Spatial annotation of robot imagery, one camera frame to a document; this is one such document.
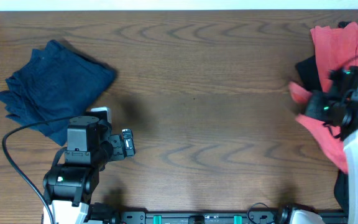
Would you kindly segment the red soccer t-shirt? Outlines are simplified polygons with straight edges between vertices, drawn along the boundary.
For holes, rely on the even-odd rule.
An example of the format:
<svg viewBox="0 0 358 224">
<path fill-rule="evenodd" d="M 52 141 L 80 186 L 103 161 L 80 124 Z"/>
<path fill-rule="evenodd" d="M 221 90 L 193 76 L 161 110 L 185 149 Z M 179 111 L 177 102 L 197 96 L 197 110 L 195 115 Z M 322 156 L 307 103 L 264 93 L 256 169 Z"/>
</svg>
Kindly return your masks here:
<svg viewBox="0 0 358 224">
<path fill-rule="evenodd" d="M 330 71 L 358 55 L 358 23 L 350 22 L 341 28 L 316 26 L 310 30 L 310 33 L 322 90 L 327 93 L 333 84 L 329 79 Z M 333 128 L 330 133 L 329 129 L 323 126 L 322 121 L 303 114 L 299 114 L 295 120 L 311 133 L 327 158 L 337 168 L 348 173 L 344 143 L 333 137 L 339 134 L 339 128 Z"/>
</svg>

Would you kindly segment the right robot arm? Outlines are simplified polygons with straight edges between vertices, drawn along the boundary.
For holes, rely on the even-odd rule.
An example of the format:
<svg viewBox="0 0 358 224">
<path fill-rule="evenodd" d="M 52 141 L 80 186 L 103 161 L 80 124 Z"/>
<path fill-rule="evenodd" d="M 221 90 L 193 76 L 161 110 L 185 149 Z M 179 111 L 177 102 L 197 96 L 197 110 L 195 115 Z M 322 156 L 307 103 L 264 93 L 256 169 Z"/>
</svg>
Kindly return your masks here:
<svg viewBox="0 0 358 224">
<path fill-rule="evenodd" d="M 358 223 L 358 67 L 331 72 L 328 92 L 314 91 L 297 117 L 326 156 L 347 172 L 348 222 Z"/>
</svg>

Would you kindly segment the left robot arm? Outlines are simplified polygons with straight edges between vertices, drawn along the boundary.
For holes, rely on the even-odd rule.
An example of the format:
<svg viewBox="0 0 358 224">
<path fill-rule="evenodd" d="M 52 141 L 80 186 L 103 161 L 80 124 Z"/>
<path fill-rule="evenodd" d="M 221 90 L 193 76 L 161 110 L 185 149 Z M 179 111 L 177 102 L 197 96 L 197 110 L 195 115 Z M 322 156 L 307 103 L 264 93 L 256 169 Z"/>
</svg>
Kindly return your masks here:
<svg viewBox="0 0 358 224">
<path fill-rule="evenodd" d="M 112 134 L 105 115 L 70 119 L 67 146 L 60 149 L 43 181 L 44 223 L 120 223 L 117 210 L 92 203 L 99 174 L 109 162 L 135 155 L 133 132 Z"/>
</svg>

